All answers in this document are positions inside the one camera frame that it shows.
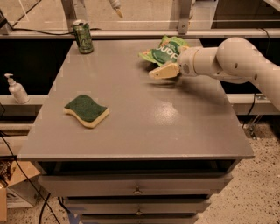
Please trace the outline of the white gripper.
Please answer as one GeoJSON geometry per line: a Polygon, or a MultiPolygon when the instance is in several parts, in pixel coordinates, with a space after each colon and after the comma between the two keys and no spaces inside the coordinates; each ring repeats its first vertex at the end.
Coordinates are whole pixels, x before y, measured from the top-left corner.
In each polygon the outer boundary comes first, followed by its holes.
{"type": "Polygon", "coordinates": [[[176,77],[179,74],[179,71],[184,76],[197,76],[194,69],[194,59],[199,50],[199,47],[183,49],[177,58],[178,66],[176,63],[171,63],[167,66],[158,67],[150,71],[149,76],[155,80],[170,79],[176,77]]]}

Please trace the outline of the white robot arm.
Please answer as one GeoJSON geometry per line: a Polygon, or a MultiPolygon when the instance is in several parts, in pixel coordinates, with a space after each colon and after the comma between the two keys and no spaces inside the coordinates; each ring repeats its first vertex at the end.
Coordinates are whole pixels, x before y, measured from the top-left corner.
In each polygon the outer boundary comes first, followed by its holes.
{"type": "Polygon", "coordinates": [[[176,62],[149,72],[153,79],[205,75],[236,84],[252,83],[280,109],[280,66],[266,59],[244,38],[227,38],[218,47],[182,47],[176,62]]]}

